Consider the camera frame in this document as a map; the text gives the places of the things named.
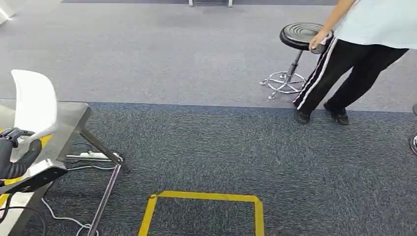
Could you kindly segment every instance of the black shoe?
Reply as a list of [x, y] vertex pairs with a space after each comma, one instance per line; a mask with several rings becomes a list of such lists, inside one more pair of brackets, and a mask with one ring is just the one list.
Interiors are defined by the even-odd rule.
[[305, 114], [299, 110], [294, 113], [294, 119], [301, 124], [307, 124], [310, 121], [310, 114]]
[[349, 117], [346, 113], [346, 109], [334, 110], [328, 103], [324, 104], [324, 107], [327, 111], [330, 112], [330, 116], [333, 120], [336, 121], [338, 124], [348, 125], [349, 124]]

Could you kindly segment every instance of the power cord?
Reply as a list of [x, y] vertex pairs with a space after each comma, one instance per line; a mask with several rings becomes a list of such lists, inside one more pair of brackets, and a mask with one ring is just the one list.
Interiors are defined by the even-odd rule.
[[[74, 144], [74, 145], [87, 145], [87, 146], [90, 147], [90, 150], [89, 151], [92, 151], [92, 147], [89, 144], [82, 144], [82, 143], [80, 143], [80, 144]], [[109, 167], [109, 168], [107, 168], [107, 167], [99, 167], [99, 166], [94, 166], [94, 165], [79, 165], [77, 167], [69, 168], [67, 170], [69, 170], [69, 171], [76, 171], [76, 170], [82, 170], [82, 169], [86, 169], [86, 168], [95, 168], [95, 169], [98, 169], [98, 170], [101, 170], [101, 171], [109, 171], [109, 170], [114, 170], [116, 167]], [[50, 214], [52, 215], [52, 218], [54, 218], [56, 220], [70, 220], [70, 221], [75, 222], [76, 224], [78, 224], [80, 226], [80, 229], [77, 231], [76, 236], [79, 236], [79, 234], [81, 233], [81, 231], [83, 229], [89, 229], [91, 227], [91, 224], [85, 224], [85, 225], [83, 225], [78, 220], [73, 219], [73, 218], [70, 218], [70, 217], [57, 217], [55, 215], [54, 211], [52, 210], [51, 206], [49, 206], [49, 204], [46, 202], [46, 200], [44, 198], [42, 198], [42, 202], [46, 206], [46, 208], [49, 210]], [[98, 230], [96, 230], [95, 233], [96, 233], [96, 236], [99, 236]]]
[[6, 218], [6, 216], [7, 216], [7, 214], [8, 214], [8, 212], [9, 212], [10, 209], [27, 209], [27, 210], [33, 211], [34, 213], [36, 213], [39, 216], [39, 218], [42, 221], [42, 227], [43, 227], [43, 234], [42, 235], [43, 236], [46, 236], [46, 220], [42, 216], [42, 214], [39, 213], [37, 210], [35, 210], [35, 209], [31, 208], [31, 207], [28, 207], [28, 206], [10, 206], [10, 203], [12, 201], [13, 195], [14, 195], [14, 193], [10, 194], [7, 197], [6, 206], [4, 208], [0, 208], [0, 211], [3, 211], [4, 210], [4, 213], [3, 213], [3, 215], [0, 218], [0, 224], [4, 221], [4, 219]]
[[[86, 146], [88, 146], [90, 148], [87, 151], [88, 153], [93, 150], [92, 146], [89, 145], [89, 144], [84, 144], [84, 143], [73, 144], [73, 146], [76, 146], [76, 145], [86, 145]], [[101, 171], [109, 171], [109, 170], [114, 170], [116, 167], [109, 167], [109, 168], [107, 168], [107, 167], [99, 167], [99, 166], [93, 166], [93, 165], [80, 165], [80, 166], [73, 167], [73, 168], [70, 168], [70, 169], [67, 169], [67, 170], [69, 170], [69, 171], [75, 171], [75, 170], [81, 170], [81, 169], [86, 169], [86, 168], [95, 168], [95, 169], [98, 169], [98, 170], [101, 170]], [[11, 200], [12, 200], [13, 195], [14, 195], [14, 193], [9, 194], [9, 196], [8, 196], [8, 198], [6, 200], [5, 207], [4, 208], [0, 208], [0, 211], [4, 211], [3, 215], [0, 217], [0, 224], [5, 220], [5, 218], [6, 218], [6, 216], [7, 216], [7, 214], [8, 214], [8, 212], [9, 212], [10, 209], [28, 209], [30, 211], [33, 211], [34, 213], [36, 213], [39, 216], [39, 218], [42, 221], [42, 227], [43, 227], [43, 234], [42, 235], [43, 236], [46, 236], [46, 220], [42, 216], [42, 214], [39, 213], [37, 210], [35, 210], [35, 209], [31, 208], [31, 207], [28, 207], [28, 206], [10, 206], [10, 203], [11, 203]], [[73, 218], [70, 218], [70, 217], [57, 217], [54, 214], [54, 211], [52, 210], [52, 208], [49, 206], [49, 204], [45, 201], [45, 199], [42, 198], [41, 200], [42, 200], [43, 204], [46, 206], [46, 208], [49, 210], [52, 218], [54, 218], [56, 220], [70, 220], [70, 221], [73, 221], [73, 222], [77, 223], [81, 227], [77, 231], [76, 236], [79, 236], [79, 234], [81, 233], [81, 231], [84, 228], [85, 229], [89, 229], [91, 227], [91, 224], [85, 224], [85, 225], [83, 225], [78, 220], [73, 219]], [[99, 236], [98, 230], [96, 230], [95, 233], [96, 233], [96, 236]]]
[[[77, 231], [76, 236], [79, 236], [79, 235], [80, 235], [80, 233], [81, 233], [81, 231], [82, 231], [84, 228], [89, 229], [89, 228], [91, 227], [91, 224], [85, 224], [85, 225], [83, 225], [83, 224], [81, 224], [78, 220], [73, 219], [73, 218], [70, 218], [70, 217], [57, 217], [57, 216], [54, 214], [54, 211], [52, 210], [52, 208], [49, 206], [49, 204], [45, 201], [45, 199], [44, 199], [44, 198], [42, 198], [42, 202], [43, 202], [43, 204], [46, 206], [46, 208], [48, 208], [48, 210], [49, 210], [49, 212], [50, 212], [50, 214], [51, 214], [52, 218], [54, 218], [54, 219], [56, 219], [56, 220], [70, 220], [70, 221], [72, 221], [72, 222], [77, 223], [77, 224], [78, 224], [81, 228]], [[96, 235], [96, 236], [99, 236], [98, 230], [96, 230], [96, 231], [95, 231], [95, 235]]]

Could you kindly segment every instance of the hand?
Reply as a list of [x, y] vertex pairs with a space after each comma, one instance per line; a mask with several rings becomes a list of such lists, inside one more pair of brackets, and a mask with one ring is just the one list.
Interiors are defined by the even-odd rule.
[[314, 36], [311, 41], [310, 41], [310, 45], [308, 45], [308, 49], [311, 51], [311, 49], [314, 49], [317, 47], [317, 45], [319, 43], [321, 43], [324, 38], [326, 38], [328, 35], [328, 31], [326, 30], [321, 30], [320, 32], [317, 33], [316, 36]]

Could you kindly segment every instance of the white plastic chair seat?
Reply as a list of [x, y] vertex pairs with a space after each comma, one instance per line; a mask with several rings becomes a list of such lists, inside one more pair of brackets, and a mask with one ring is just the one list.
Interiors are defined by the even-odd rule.
[[58, 103], [51, 81], [33, 71], [12, 70], [11, 74], [16, 85], [14, 127], [34, 132], [30, 140], [53, 134]]

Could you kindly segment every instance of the yellow tape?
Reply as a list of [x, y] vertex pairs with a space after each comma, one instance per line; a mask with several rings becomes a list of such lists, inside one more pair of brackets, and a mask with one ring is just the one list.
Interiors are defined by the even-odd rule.
[[146, 206], [143, 223], [141, 229], [139, 230], [138, 236], [147, 236], [150, 222], [152, 221], [153, 212], [155, 211], [156, 200], [158, 197], [156, 195], [152, 195], [148, 200], [148, 205]]
[[[42, 143], [42, 147], [44, 147], [46, 145], [46, 143], [51, 139], [52, 134], [45, 136], [43, 138], [40, 139], [41, 143]], [[20, 181], [22, 179], [22, 177], [19, 178], [14, 178], [14, 179], [5, 179], [4, 180], [4, 184], [8, 185], [8, 184], [12, 184], [12, 183], [16, 183], [18, 181]], [[9, 197], [8, 194], [2, 194], [0, 195], [0, 207], [6, 202], [7, 198]]]
[[185, 199], [202, 199], [202, 200], [219, 200], [234, 202], [252, 202], [255, 205], [255, 236], [264, 236], [264, 207], [262, 202], [253, 195], [234, 195], [220, 193], [197, 193], [197, 192], [178, 192], [163, 191], [160, 194], [152, 195], [148, 200], [148, 205], [139, 229], [138, 236], [147, 236], [153, 212], [155, 211], [158, 197], [165, 198], [185, 198]]

